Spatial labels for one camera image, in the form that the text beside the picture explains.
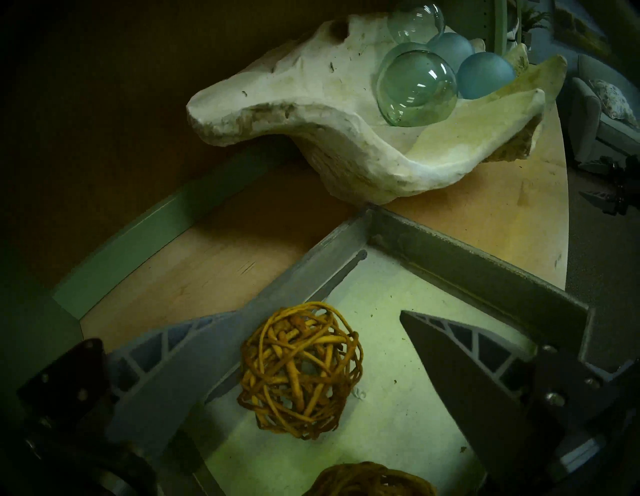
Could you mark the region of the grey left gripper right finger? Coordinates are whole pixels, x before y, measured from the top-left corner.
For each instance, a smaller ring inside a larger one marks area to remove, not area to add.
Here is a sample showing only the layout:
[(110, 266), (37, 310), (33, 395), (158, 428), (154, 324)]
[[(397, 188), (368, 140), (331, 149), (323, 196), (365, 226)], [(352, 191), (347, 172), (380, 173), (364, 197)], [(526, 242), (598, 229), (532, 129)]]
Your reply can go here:
[[(495, 495), (551, 495), (548, 466), (565, 429), (535, 391), (535, 361), (524, 361), (520, 385), (501, 380), (520, 357), (491, 333), (401, 311), (400, 323), (450, 416), (493, 481)], [(458, 339), (460, 335), (468, 338)]]

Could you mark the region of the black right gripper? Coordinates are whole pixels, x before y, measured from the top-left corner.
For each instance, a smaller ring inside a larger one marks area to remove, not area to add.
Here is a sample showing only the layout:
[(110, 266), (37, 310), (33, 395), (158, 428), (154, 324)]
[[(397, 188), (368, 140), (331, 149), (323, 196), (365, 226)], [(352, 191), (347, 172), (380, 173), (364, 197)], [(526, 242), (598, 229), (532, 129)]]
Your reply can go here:
[(615, 192), (580, 191), (580, 196), (611, 216), (626, 215), (630, 206), (639, 210), (639, 155), (627, 156), (624, 166), (610, 157), (601, 156), (601, 160), (608, 166), (607, 178)]

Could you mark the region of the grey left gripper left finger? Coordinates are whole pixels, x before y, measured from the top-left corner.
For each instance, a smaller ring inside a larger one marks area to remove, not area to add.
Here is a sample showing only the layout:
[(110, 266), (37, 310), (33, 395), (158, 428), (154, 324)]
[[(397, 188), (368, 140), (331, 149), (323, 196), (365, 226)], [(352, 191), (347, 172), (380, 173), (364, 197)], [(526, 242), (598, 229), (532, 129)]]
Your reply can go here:
[(261, 322), (217, 313), (148, 331), (107, 355), (114, 414), (107, 440), (159, 456), (198, 403), (239, 382), (241, 345)]

